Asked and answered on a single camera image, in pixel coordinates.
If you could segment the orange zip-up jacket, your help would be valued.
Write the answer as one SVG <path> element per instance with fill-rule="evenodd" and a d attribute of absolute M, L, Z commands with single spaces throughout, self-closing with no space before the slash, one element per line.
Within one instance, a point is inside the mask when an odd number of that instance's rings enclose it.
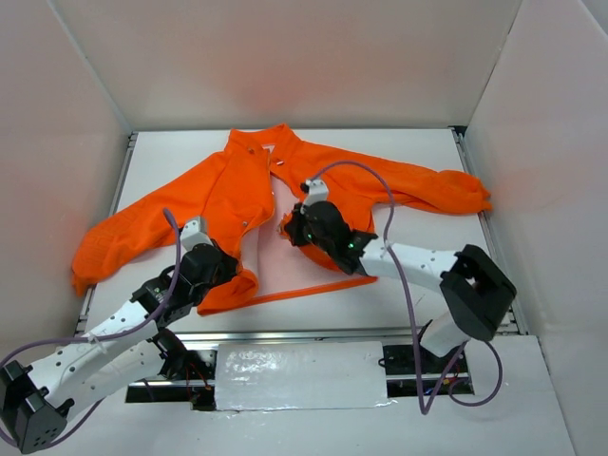
<path fill-rule="evenodd" d="M 377 204 L 455 216 L 491 209 L 482 182 L 462 171 L 435 171 L 307 142 L 285 124 L 232 130 L 222 150 L 91 228 L 72 259 L 72 287 L 83 295 L 136 257 L 171 245 L 174 228 L 165 212 L 178 227 L 204 218 L 210 238 L 238 262 L 236 277 L 199 304 L 201 315 L 365 286 L 366 277 L 345 275 L 312 245 L 301 248 L 299 264 L 291 268 L 286 249 L 258 243 L 260 229 L 271 223 L 286 237 L 288 217 L 276 214 L 273 182 L 283 182 L 302 199 L 301 184 L 315 174 L 327 183 L 330 201 L 350 227 L 365 232 L 374 228 Z"/>

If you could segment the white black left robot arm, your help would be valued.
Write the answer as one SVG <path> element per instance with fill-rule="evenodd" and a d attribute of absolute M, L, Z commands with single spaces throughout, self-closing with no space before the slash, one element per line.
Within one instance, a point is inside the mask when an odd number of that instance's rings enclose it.
<path fill-rule="evenodd" d="M 147 377 L 180 376 L 189 354 L 170 325 L 237 268 L 215 243 L 197 244 L 90 332 L 27 366 L 10 355 L 1 364 L 2 438 L 24 455 L 53 447 L 69 421 L 114 391 Z"/>

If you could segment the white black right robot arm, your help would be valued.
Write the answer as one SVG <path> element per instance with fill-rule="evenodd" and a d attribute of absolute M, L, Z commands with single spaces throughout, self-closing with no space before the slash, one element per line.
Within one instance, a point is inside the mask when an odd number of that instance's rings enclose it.
<path fill-rule="evenodd" d="M 517 290 L 480 247 L 436 251 L 390 243 L 375 233 L 352 229 L 337 207 L 320 201 L 298 203 L 284 225 L 296 247 L 315 247 L 343 273 L 398 279 L 441 294 L 446 313 L 433 319 L 413 349 L 415 365 L 436 371 L 447 354 L 474 339 L 491 341 Z"/>

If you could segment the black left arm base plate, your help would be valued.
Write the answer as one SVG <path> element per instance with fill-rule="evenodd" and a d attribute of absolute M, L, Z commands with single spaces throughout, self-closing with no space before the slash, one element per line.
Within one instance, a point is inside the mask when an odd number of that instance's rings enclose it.
<path fill-rule="evenodd" d="M 180 403 L 195 411 L 215 411 L 215 379 L 218 351 L 189 351 L 179 373 L 157 375 L 130 384 L 125 394 L 127 404 Z"/>

